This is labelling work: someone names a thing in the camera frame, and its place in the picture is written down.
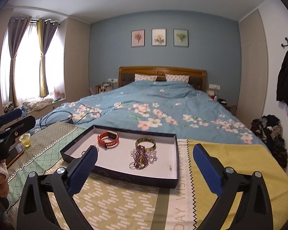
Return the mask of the person's left hand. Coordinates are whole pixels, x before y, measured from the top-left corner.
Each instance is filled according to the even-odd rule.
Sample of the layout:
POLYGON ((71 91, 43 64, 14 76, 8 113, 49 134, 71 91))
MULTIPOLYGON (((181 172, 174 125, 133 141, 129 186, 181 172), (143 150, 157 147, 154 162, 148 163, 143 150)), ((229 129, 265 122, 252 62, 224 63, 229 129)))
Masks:
POLYGON ((6 160, 0 161, 0 197, 6 198, 9 193, 9 185, 7 182, 7 166, 6 166, 6 160))

